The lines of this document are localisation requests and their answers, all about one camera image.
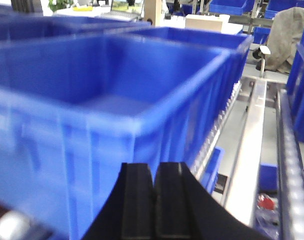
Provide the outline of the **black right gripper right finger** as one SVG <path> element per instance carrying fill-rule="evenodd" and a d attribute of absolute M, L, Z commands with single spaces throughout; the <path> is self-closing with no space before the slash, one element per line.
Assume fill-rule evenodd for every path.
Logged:
<path fill-rule="evenodd" d="M 154 187 L 158 240 L 267 239 L 217 203 L 183 162 L 160 163 Z"/>

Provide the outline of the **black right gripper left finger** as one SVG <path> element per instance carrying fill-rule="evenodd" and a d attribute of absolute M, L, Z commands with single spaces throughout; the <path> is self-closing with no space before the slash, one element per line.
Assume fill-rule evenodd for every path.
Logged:
<path fill-rule="evenodd" d="M 123 163 L 117 181 L 83 240 L 152 240 L 154 196 L 148 164 Z"/>

